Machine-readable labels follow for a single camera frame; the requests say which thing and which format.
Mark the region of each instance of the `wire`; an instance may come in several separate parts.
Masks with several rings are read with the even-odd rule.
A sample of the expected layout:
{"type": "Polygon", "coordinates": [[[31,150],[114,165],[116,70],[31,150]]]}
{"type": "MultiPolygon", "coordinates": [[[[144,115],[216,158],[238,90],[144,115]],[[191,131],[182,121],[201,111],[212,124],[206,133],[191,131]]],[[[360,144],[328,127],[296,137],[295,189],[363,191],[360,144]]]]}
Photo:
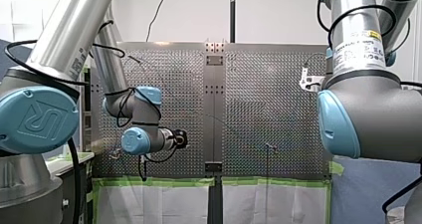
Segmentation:
{"type": "Polygon", "coordinates": [[[116,47],[110,47],[110,46],[97,44],[97,43],[93,43],[93,46],[120,52],[120,55],[118,55],[118,57],[120,57],[120,58],[123,58],[123,57],[126,56],[126,53],[124,52],[124,50],[116,48],[116,47]]]}
{"type": "Polygon", "coordinates": [[[323,56],[325,58],[326,54],[325,53],[313,53],[312,55],[310,55],[307,60],[304,63],[304,68],[308,68],[309,67],[309,62],[312,58],[317,57],[317,56],[323,56]]]}
{"type": "Polygon", "coordinates": [[[159,2],[158,7],[157,7],[157,10],[155,11],[154,18],[152,18],[151,22],[149,23],[149,27],[148,27],[148,34],[146,35],[146,42],[148,42],[148,40],[149,40],[149,35],[151,34],[152,24],[155,22],[155,19],[156,19],[156,18],[157,18],[157,16],[158,16],[158,12],[159,12],[159,9],[161,8],[162,2],[164,2],[164,0],[161,0],[161,1],[159,2]]]}
{"type": "Polygon", "coordinates": [[[13,62],[15,62],[16,64],[18,64],[19,66],[22,66],[24,68],[26,68],[28,71],[33,72],[37,75],[39,75],[40,77],[44,77],[44,78],[48,78],[48,79],[53,79],[57,82],[62,82],[62,83],[66,83],[66,84],[70,84],[70,85],[76,85],[76,86],[89,86],[89,83],[83,83],[83,82],[74,82],[74,81],[69,81],[69,80],[65,80],[65,79],[61,79],[61,78],[56,78],[56,77],[52,77],[44,72],[41,72],[29,65],[27,65],[26,63],[22,62],[21,60],[19,60],[17,57],[15,57],[11,52],[10,49],[17,47],[17,46],[21,46],[21,45],[28,45],[28,44],[35,44],[37,43],[38,40],[28,40],[28,41],[21,41],[21,42],[14,42],[14,43],[9,43],[5,48],[4,48],[4,53],[6,54],[6,56],[12,60],[13,62]]]}
{"type": "Polygon", "coordinates": [[[329,28],[323,23],[322,18],[320,17],[320,4],[322,3],[322,0],[317,0],[316,4],[316,17],[317,21],[319,22],[319,25],[326,31],[329,32],[329,28]]]}
{"type": "MultiPolygon", "coordinates": [[[[114,24],[114,21],[113,20],[108,20],[108,21],[106,21],[106,22],[104,22],[104,23],[102,23],[102,25],[100,26],[100,28],[99,28],[99,31],[98,31],[98,33],[104,28],[104,27],[106,27],[106,26],[108,26],[108,25],[112,25],[112,24],[114,24]]],[[[126,53],[124,52],[124,50],[122,50],[122,49],[119,49],[119,48],[116,48],[116,47],[110,47],[110,46],[106,46],[106,45],[102,45],[102,44],[97,44],[97,43],[93,43],[93,46],[95,46],[95,47],[100,47],[100,48],[104,48],[104,49],[109,49],[109,50],[114,50],[114,51],[117,51],[117,52],[120,52],[120,55],[118,55],[118,57],[120,57],[120,58],[123,58],[123,57],[125,57],[126,56],[126,53]]],[[[89,55],[90,55],[90,57],[91,58],[94,58],[94,56],[93,56],[93,54],[91,53],[91,51],[89,51],[89,55]]]]}
{"type": "Polygon", "coordinates": [[[132,94],[133,94],[133,89],[129,89],[129,92],[127,93],[124,100],[120,100],[120,104],[118,104],[118,113],[117,113],[117,117],[115,118],[115,124],[117,125],[117,127],[124,127],[131,122],[131,118],[129,118],[124,124],[120,124],[120,118],[122,115],[124,116],[123,108],[126,106],[127,101],[129,100],[132,94]]]}
{"type": "Polygon", "coordinates": [[[307,89],[310,89],[310,88],[311,88],[311,86],[318,86],[318,87],[320,87],[320,83],[311,83],[311,84],[309,84],[309,85],[306,85],[306,88],[307,88],[307,89]]]}
{"type": "Polygon", "coordinates": [[[400,82],[400,85],[422,88],[422,83],[416,83],[416,82],[400,82]]]}
{"type": "Polygon", "coordinates": [[[390,52],[390,54],[397,52],[404,45],[404,43],[407,41],[407,39],[409,38],[409,35],[410,35],[410,18],[407,19],[407,33],[406,33],[406,36],[404,37],[404,39],[400,43],[400,45],[398,45],[395,49],[393,49],[390,52]]]}
{"type": "Polygon", "coordinates": [[[148,160],[150,162],[153,162],[153,163],[162,163],[162,162],[168,161],[168,159],[170,159],[174,155],[174,153],[176,152],[176,150],[177,150],[177,148],[176,147],[173,147],[173,151],[166,158],[161,159],[161,160],[151,159],[147,155],[144,155],[143,157],[145,157],[146,160],[148,160]]]}
{"type": "Polygon", "coordinates": [[[75,208],[74,208],[74,224],[79,224],[80,210],[81,210],[81,169],[79,165],[77,147],[74,139],[70,138],[68,141],[69,151],[71,152],[72,163],[74,166],[74,185],[75,185],[75,208]]]}
{"type": "Polygon", "coordinates": [[[143,163],[143,175],[142,175],[142,171],[140,170],[141,160],[142,160],[142,155],[139,155],[137,157],[137,172],[139,174],[140,179],[142,179],[142,181],[146,181],[146,179],[147,179],[147,177],[146,177],[146,162],[143,163]]]}
{"type": "Polygon", "coordinates": [[[142,96],[144,99],[146,99],[146,101],[155,109],[155,111],[158,114],[158,120],[161,119],[161,111],[159,110],[159,108],[152,102],[152,100],[147,97],[146,95],[144,95],[142,92],[140,92],[138,89],[136,88],[129,88],[129,92],[127,93],[127,95],[125,96],[125,98],[123,100],[120,100],[120,104],[118,105],[118,113],[117,113],[117,117],[115,118],[116,121],[116,125],[117,127],[124,127],[126,125],[128,125],[131,122],[131,118],[128,119],[124,124],[120,124],[120,118],[122,116],[124,116],[123,113],[123,109],[126,106],[129,98],[131,95],[133,95],[134,93],[138,93],[140,96],[142,96]]]}
{"type": "Polygon", "coordinates": [[[340,16],[338,16],[335,19],[335,21],[332,23],[331,27],[329,28],[329,32],[328,32],[328,44],[329,44],[329,47],[331,49],[332,49],[331,35],[332,35],[332,32],[334,31],[335,26],[337,26],[337,24],[340,23],[341,20],[343,20],[345,17],[347,17],[350,13],[355,12],[357,10],[369,9],[369,8],[376,8],[376,9],[383,10],[384,12],[388,13],[391,16],[391,19],[392,19],[391,26],[381,36],[387,35],[388,33],[390,33],[394,29],[395,25],[397,24],[397,17],[395,16],[394,12],[391,11],[391,9],[389,9],[389,8],[387,8],[385,6],[382,6],[382,5],[377,5],[377,4],[365,5],[365,6],[360,6],[360,7],[352,8],[352,9],[344,12],[340,16]]]}
{"type": "Polygon", "coordinates": [[[410,190],[418,186],[420,183],[422,183],[422,176],[414,180],[412,183],[410,183],[409,185],[401,189],[399,192],[397,192],[392,197],[390,197],[386,202],[384,202],[384,204],[382,204],[382,211],[384,213],[387,213],[388,212],[387,208],[391,203],[395,202],[397,199],[399,199],[400,197],[408,193],[410,190]]]}
{"type": "Polygon", "coordinates": [[[102,25],[100,26],[100,28],[99,28],[99,31],[98,31],[98,33],[104,28],[104,27],[106,27],[106,26],[108,26],[108,25],[112,25],[112,24],[114,24],[114,21],[113,20],[108,20],[108,21],[106,21],[106,22],[104,22],[104,23],[102,23],[102,25]]]}

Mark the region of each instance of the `white cloth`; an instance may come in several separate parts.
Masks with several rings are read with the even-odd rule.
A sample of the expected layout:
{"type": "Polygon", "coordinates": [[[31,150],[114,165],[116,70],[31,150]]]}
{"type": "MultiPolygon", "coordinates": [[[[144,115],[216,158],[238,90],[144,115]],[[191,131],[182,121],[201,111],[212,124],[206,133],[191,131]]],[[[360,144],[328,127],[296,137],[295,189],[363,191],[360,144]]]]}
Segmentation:
{"type": "Polygon", "coordinates": [[[98,224],[206,224],[208,187],[102,187],[98,224]]]}
{"type": "Polygon", "coordinates": [[[251,185],[223,187],[224,223],[325,224],[327,188],[251,185]]]}

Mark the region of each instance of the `white wall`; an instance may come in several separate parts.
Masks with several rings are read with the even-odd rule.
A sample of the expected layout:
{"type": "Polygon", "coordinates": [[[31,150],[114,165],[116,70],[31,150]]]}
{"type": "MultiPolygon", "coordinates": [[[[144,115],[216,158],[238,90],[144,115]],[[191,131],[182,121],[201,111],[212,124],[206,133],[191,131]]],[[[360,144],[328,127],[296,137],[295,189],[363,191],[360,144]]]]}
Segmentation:
{"type": "MultiPolygon", "coordinates": [[[[145,41],[159,1],[114,0],[114,17],[123,41],[145,41]]],[[[238,43],[326,44],[326,32],[317,23],[316,4],[317,0],[237,0],[236,40],[238,43]]],[[[421,34],[420,4],[411,16],[409,39],[391,69],[405,81],[417,79],[416,69],[422,66],[415,60],[419,51],[416,44],[422,40],[422,35],[415,38],[417,33],[421,34]]],[[[229,8],[229,0],[165,0],[149,41],[229,40],[229,8]]],[[[323,5],[321,14],[329,25],[330,15],[323,5]]]]}
{"type": "MultiPolygon", "coordinates": [[[[0,39],[37,39],[57,1],[0,0],[0,39]]],[[[113,1],[114,17],[123,41],[145,41],[159,1],[113,1]]],[[[237,42],[326,44],[326,32],[317,23],[316,4],[317,0],[237,0],[237,42]]],[[[391,69],[406,81],[422,79],[422,69],[418,69],[422,66],[421,4],[422,1],[411,16],[411,34],[391,69]]],[[[149,41],[229,40],[229,8],[229,0],[165,0],[149,41]]],[[[323,5],[321,13],[329,24],[329,12],[323,5]]]]}

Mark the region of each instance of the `ur logo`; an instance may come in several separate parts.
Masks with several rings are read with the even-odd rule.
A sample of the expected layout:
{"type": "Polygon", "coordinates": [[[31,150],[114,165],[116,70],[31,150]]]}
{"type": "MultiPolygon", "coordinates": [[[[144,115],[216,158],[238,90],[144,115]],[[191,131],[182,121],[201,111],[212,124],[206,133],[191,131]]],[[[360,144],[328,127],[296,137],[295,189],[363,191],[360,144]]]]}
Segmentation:
{"type": "Polygon", "coordinates": [[[18,132],[54,140],[62,129],[67,115],[66,110],[44,102],[33,101],[19,125],[18,132]]]}

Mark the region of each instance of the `blue joint cap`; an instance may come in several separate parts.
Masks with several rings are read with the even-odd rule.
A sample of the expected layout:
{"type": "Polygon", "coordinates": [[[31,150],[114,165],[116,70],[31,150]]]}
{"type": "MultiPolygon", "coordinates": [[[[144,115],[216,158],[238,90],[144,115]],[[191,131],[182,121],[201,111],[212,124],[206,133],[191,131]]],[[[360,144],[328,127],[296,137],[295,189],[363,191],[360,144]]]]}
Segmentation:
{"type": "Polygon", "coordinates": [[[65,144],[79,125],[75,102],[44,86],[12,92],[0,100],[0,149],[38,154],[65,144]]]}
{"type": "Polygon", "coordinates": [[[142,128],[131,127],[123,133],[121,147],[130,155],[142,155],[149,153],[151,142],[142,128]]]}
{"type": "Polygon", "coordinates": [[[359,139],[347,111],[335,94],[331,91],[320,92],[317,108],[323,147],[334,155],[359,158],[359,139]]]}
{"type": "MultiPolygon", "coordinates": [[[[155,87],[137,87],[136,88],[139,92],[141,92],[144,96],[149,98],[153,104],[156,106],[161,106],[161,100],[162,100],[162,94],[161,90],[159,88],[155,87]]],[[[141,96],[138,92],[135,93],[135,96],[142,100],[147,102],[146,98],[141,96]]]]}
{"type": "Polygon", "coordinates": [[[330,58],[332,58],[332,49],[327,48],[325,52],[325,59],[330,59],[330,58]]]}
{"type": "Polygon", "coordinates": [[[393,53],[388,54],[385,57],[385,62],[386,62],[385,65],[387,67],[392,67],[394,65],[394,63],[395,63],[396,58],[397,58],[396,52],[393,52],[393,53]]]}

